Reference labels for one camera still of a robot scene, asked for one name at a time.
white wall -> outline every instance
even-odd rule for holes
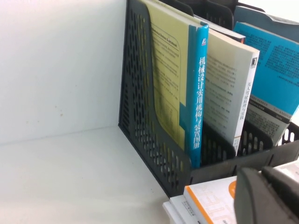
[[[0,144],[117,125],[125,9],[0,1]]]

blue book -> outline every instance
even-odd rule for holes
[[[299,23],[279,18],[244,6],[236,6],[234,26],[237,22],[249,23],[269,32],[299,42]]]
[[[299,44],[247,23],[234,31],[260,50],[246,120],[277,144],[299,108]]]
[[[153,39],[155,110],[161,126],[200,166],[209,26],[158,0],[149,10]],[[163,149],[169,162],[171,152]]]

publisher logo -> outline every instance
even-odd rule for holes
[[[235,198],[235,187],[236,187],[237,181],[233,181],[230,183],[230,185],[228,186],[228,191],[230,193],[230,195],[232,196],[232,198]]]
[[[206,39],[205,39],[205,38],[202,39],[201,45],[202,45],[202,46],[206,45]]]
[[[256,67],[256,64],[257,64],[257,57],[255,57],[255,58],[252,59],[251,67],[252,67],[252,68],[255,68],[255,67]]]

book title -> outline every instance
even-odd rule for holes
[[[198,71],[199,75],[197,80],[197,91],[196,91],[196,113],[195,113],[195,127],[194,127],[195,135],[193,140],[193,149],[199,148],[199,142],[200,142],[205,66],[206,66],[206,57],[201,57],[199,60],[199,71]]]
[[[249,97],[250,97],[250,93],[251,93],[251,85],[252,85],[251,82],[249,82],[247,85],[247,90],[245,93],[244,101],[242,102],[242,111],[241,111],[240,120],[244,120],[245,115],[246,115],[247,105],[248,105],[248,101],[249,101]]]

white book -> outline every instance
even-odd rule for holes
[[[190,20],[201,21],[159,0],[153,1]],[[209,29],[204,121],[232,144],[236,153],[258,57],[259,50]]]
[[[170,202],[164,202],[163,208],[170,219],[170,224],[184,224]]]
[[[213,23],[209,20],[206,20],[204,18],[201,18],[198,15],[194,15],[194,17],[197,18],[199,21],[205,22],[206,24],[208,24],[210,29],[213,29],[213,30],[215,30],[215,31],[217,31],[221,34],[224,34],[224,35],[226,35],[226,36],[228,36],[228,37],[230,37],[230,38],[232,38],[232,39],[234,39],[238,42],[244,43],[244,40],[245,40],[246,36],[241,35],[239,33],[236,33],[236,32],[234,32],[230,29],[226,29],[222,26],[219,26],[218,24],[215,24],[215,23]]]
[[[200,224],[236,224],[236,176],[186,186],[184,196]]]
[[[200,224],[197,216],[187,202],[184,195],[170,198],[170,203],[185,224]]]

